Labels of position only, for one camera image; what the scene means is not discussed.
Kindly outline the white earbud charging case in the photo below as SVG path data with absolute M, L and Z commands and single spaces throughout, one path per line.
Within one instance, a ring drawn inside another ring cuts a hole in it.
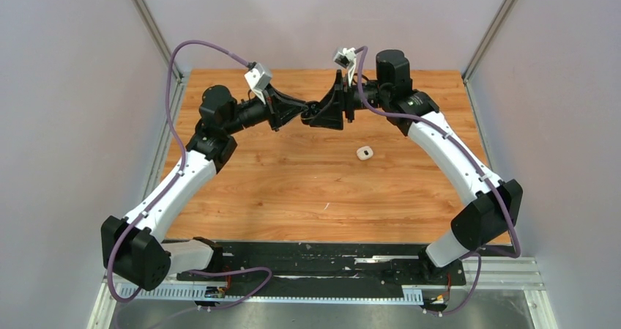
M 356 151 L 356 156 L 359 160 L 369 160 L 374 156 L 373 150 L 369 146 L 360 147 Z

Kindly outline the black earbud charging case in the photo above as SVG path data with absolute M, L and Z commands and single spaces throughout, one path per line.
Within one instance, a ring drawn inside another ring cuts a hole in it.
M 300 114 L 302 124 L 309 125 L 312 120 L 321 111 L 321 104 L 317 101 L 310 101 L 307 103 L 307 108 Z

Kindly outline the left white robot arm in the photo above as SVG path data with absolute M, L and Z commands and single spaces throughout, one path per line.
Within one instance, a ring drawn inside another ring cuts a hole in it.
M 237 100 L 224 85 L 204 91 L 198 108 L 201 118 L 175 167 L 123 218 L 110 216 L 102 224 L 103 262 L 109 276 L 152 290 L 175 273 L 197 270 L 207 280 L 223 274 L 225 262 L 215 254 L 213 242 L 195 237 L 167 243 L 164 238 L 187 203 L 228 163 L 237 148 L 235 133 L 262 122 L 278 130 L 311 106 L 272 85 L 263 94 Z

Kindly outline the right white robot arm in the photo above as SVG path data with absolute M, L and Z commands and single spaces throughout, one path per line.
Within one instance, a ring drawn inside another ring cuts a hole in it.
M 335 63 L 346 68 L 338 73 L 324 98 L 308 104 L 302 123 L 310 127 L 343 129 L 354 112 L 369 109 L 385 117 L 421 147 L 456 189 L 463 210 L 439 239 L 419 255 L 422 280 L 436 283 L 447 266 L 501 234 L 516 235 L 523 188 L 516 180 L 504 180 L 487 167 L 458 137 L 439 106 L 425 92 L 413 87 L 410 64 L 401 50 L 387 49 L 376 55 L 376 79 L 356 83 L 356 66 L 363 48 L 343 48 Z

